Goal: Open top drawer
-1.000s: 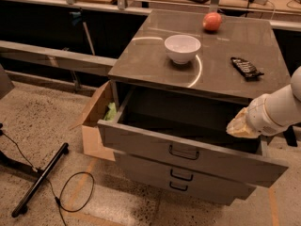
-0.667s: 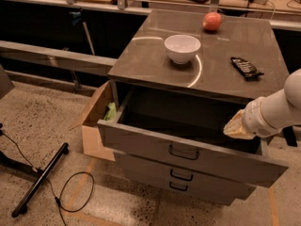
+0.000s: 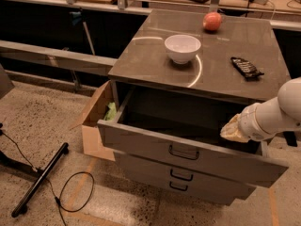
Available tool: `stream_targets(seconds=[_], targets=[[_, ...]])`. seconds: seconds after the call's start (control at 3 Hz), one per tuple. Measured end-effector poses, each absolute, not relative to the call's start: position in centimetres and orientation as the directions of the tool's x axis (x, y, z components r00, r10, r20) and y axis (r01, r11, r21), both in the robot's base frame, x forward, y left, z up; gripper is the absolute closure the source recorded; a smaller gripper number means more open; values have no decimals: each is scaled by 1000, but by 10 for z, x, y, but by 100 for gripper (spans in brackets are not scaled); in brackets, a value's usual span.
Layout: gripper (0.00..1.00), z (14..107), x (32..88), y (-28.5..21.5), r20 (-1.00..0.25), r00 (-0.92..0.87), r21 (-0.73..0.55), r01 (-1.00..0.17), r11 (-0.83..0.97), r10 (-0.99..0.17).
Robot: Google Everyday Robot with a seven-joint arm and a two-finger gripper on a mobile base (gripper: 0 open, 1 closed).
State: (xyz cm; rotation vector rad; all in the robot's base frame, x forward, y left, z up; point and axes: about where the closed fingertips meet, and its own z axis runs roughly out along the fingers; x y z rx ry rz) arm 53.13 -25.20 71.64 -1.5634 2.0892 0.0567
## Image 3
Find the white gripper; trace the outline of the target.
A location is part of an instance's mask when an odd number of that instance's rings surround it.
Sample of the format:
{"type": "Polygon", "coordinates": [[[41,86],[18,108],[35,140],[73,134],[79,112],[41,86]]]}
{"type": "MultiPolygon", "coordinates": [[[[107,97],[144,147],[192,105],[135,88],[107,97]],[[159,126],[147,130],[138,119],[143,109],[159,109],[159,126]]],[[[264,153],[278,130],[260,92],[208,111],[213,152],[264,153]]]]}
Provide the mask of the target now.
{"type": "Polygon", "coordinates": [[[259,103],[247,106],[241,114],[236,114],[224,125],[220,131],[220,136],[229,141],[247,143],[250,139],[254,141],[264,141],[273,137],[259,125],[256,119],[256,109],[259,103]]]}

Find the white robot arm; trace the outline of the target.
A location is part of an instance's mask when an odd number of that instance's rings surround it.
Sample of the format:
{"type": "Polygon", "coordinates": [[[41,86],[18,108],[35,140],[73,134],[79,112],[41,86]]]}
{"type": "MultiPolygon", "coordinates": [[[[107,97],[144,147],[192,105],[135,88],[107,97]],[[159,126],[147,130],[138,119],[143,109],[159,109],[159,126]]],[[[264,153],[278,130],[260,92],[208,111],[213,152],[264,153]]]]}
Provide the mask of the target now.
{"type": "Polygon", "coordinates": [[[281,86],[277,97],[264,103],[255,103],[236,114],[221,129],[226,140],[247,143],[264,141],[278,133],[301,129],[301,78],[281,86]]]}

